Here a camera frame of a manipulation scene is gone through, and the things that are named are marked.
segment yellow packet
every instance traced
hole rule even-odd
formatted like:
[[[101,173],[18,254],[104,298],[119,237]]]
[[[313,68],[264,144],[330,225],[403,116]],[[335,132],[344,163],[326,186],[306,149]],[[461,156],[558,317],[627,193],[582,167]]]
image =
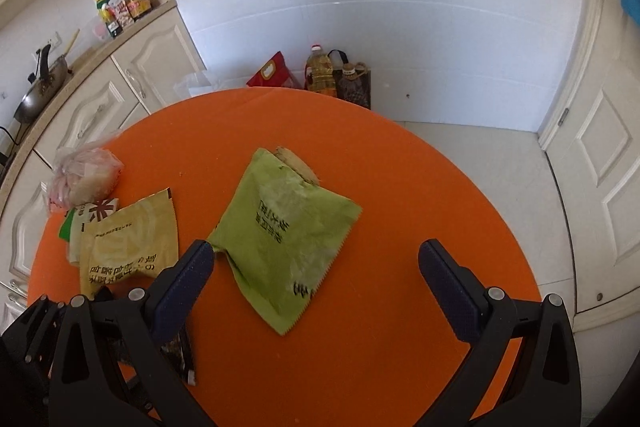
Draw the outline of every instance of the yellow packet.
[[[155,278],[178,261],[178,227],[168,188],[83,226],[80,292],[90,299],[101,286],[136,273]]]

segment blue gripper pad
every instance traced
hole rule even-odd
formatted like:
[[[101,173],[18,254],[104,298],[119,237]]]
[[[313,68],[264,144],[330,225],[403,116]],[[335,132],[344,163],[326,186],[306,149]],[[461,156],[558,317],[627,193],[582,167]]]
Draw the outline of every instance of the blue gripper pad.
[[[420,245],[418,266],[458,340],[476,343],[484,322],[484,310],[478,305],[484,292],[481,283],[469,270],[460,267],[434,239]],[[473,296],[465,288],[467,285],[471,286]]]
[[[149,287],[150,299],[146,304],[152,306],[150,334],[157,346],[178,334],[213,272],[213,263],[211,245],[206,241],[194,241],[180,261],[163,270]],[[161,293],[157,300],[154,299],[155,289]]]

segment electrical outlet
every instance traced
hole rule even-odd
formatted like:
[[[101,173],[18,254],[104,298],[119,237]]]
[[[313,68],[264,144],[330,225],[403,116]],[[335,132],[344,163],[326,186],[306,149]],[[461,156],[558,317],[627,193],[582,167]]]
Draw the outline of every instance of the electrical outlet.
[[[55,50],[56,48],[58,48],[60,46],[60,44],[62,44],[62,38],[60,38],[60,34],[58,32],[55,32],[48,40],[47,42],[45,42],[43,45],[41,45],[41,47],[39,48],[40,50],[46,46],[47,44],[51,44],[51,49],[49,50],[49,55],[51,55],[52,51]],[[36,52],[33,52],[33,60],[35,60],[36,62],[38,61],[38,54]]]

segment green packet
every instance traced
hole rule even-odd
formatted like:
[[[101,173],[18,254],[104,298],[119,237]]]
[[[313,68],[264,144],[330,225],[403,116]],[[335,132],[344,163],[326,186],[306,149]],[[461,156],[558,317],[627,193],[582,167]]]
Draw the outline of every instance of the green packet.
[[[244,297],[284,335],[318,290],[361,210],[258,149],[207,240],[226,251]]]

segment orange table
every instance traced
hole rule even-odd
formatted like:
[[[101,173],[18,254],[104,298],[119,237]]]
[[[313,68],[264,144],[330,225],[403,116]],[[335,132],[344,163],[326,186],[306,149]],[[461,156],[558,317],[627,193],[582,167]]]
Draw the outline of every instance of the orange table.
[[[305,91],[231,90],[151,115],[109,146],[125,165],[114,195],[126,206],[171,187],[184,251],[215,227],[255,150],[278,145],[362,215],[284,337],[242,297],[228,262],[216,263],[190,315],[198,380],[190,389],[221,427],[413,425],[468,348],[418,271],[421,242],[436,237],[484,285],[537,300],[529,266],[498,212],[444,156],[372,112]],[[30,301],[79,292],[61,222],[47,223]],[[479,412],[495,403],[516,348],[512,341]]]

